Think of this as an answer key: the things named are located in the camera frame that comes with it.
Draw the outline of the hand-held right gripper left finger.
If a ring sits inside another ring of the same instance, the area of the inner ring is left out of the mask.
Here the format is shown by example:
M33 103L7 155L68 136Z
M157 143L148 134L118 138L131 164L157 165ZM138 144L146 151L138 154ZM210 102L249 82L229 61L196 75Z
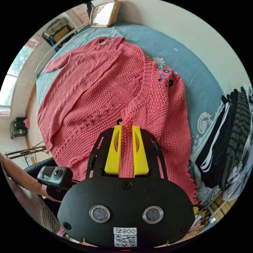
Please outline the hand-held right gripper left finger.
M113 129L112 139L109 146L108 156L105 164L105 173L107 175L120 176L121 163L121 134L122 126L117 125Z

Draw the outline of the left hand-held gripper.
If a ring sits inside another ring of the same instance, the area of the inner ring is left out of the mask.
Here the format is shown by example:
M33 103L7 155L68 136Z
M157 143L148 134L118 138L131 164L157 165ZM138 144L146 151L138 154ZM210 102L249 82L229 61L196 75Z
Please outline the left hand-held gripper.
M50 166L50 167L57 167L55 160L53 157L50 157L48 159L45 159L41 162L37 162L35 164L32 164L24 169L24 171L29 175L38 175L42 167L44 166Z

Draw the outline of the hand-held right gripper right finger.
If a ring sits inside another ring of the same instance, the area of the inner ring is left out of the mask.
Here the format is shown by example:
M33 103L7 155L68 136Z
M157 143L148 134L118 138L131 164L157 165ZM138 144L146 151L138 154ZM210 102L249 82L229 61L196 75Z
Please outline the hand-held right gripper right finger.
M140 127L132 126L133 139L133 176L144 176L149 172Z

